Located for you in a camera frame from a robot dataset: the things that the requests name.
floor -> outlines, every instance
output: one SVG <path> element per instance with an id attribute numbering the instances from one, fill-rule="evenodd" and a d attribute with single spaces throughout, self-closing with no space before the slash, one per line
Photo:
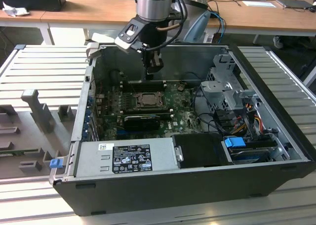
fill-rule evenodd
<path id="1" fill-rule="evenodd" d="M 73 33 L 80 36 L 80 38 L 74 38 Z M 118 31 L 107 31 L 105 33 L 100 30 L 89 30 L 89 37 L 91 39 L 110 41 L 110 37 L 115 37 L 117 33 Z M 81 45 L 84 43 L 82 29 L 67 30 L 65 28 L 56 28 L 55 30 L 52 30 L 52 34 L 57 45 L 69 45 L 70 43 L 72 43 L 71 45 Z M 272 36 L 260 36 L 257 41 L 257 45 L 269 46 L 296 75 L 300 75 L 302 66 L 308 65 L 316 56 L 315 51 L 306 50 L 303 47 L 286 47 L 284 50 L 277 49 L 274 47 L 272 38 Z M 222 40 L 222 43 L 234 43 L 239 46 L 253 46 L 253 39 L 254 35 L 226 34 Z M 0 66 L 2 66 L 6 60 L 6 56 L 11 53 L 15 45 L 40 45 L 42 42 L 43 39 L 41 37 L 41 33 L 37 28 L 4 28 L 3 32 L 0 33 Z M 313 45 L 316 49 L 316 41 L 313 42 Z"/>

robotic arm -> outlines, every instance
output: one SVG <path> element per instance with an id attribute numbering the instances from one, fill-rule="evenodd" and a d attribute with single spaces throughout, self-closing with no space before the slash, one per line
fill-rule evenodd
<path id="1" fill-rule="evenodd" d="M 196 42 L 209 20 L 206 0 L 135 0 L 137 15 L 124 27 L 115 44 L 141 54 L 147 74 L 163 67 L 160 49 L 176 38 Z"/>

white table leg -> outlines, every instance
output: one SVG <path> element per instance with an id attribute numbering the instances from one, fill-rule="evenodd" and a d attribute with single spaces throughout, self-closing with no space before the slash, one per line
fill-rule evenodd
<path id="1" fill-rule="evenodd" d="M 305 80 L 303 81 L 303 83 L 309 87 L 313 81 L 316 79 L 316 66 L 314 67 L 314 69 L 311 71 L 311 73 L 305 78 Z"/>
<path id="2" fill-rule="evenodd" d="M 252 43 L 255 45 L 257 43 L 259 35 L 256 35 L 255 38 L 253 39 Z"/>
<path id="3" fill-rule="evenodd" d="M 88 32 L 88 29 L 84 28 L 84 29 L 83 29 L 83 33 L 84 33 L 84 39 L 85 39 L 86 41 L 88 41 L 88 40 L 89 40 L 89 32 Z"/>
<path id="4" fill-rule="evenodd" d="M 51 35 L 50 29 L 47 27 L 40 27 L 41 35 L 46 45 L 55 45 L 53 36 Z"/>
<path id="5" fill-rule="evenodd" d="M 214 38 L 214 34 L 215 34 L 215 31 L 213 31 L 211 29 L 207 29 L 205 31 L 203 43 L 212 43 L 213 38 Z"/>

metal frame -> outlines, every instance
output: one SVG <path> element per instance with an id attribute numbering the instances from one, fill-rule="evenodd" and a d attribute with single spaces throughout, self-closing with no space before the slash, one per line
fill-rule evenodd
<path id="1" fill-rule="evenodd" d="M 0 222 L 19 225 L 313 225 L 316 220 L 316 173 L 288 181 L 268 197 L 92 217 L 76 216 L 57 193 L 52 193 L 47 177 L 2 183 Z"/>

motherboard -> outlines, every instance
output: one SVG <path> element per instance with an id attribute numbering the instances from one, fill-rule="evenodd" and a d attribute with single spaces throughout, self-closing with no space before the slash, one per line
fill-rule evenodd
<path id="1" fill-rule="evenodd" d="M 192 99 L 193 89 L 180 81 L 111 87 L 97 96 L 100 140 L 201 133 Z"/>

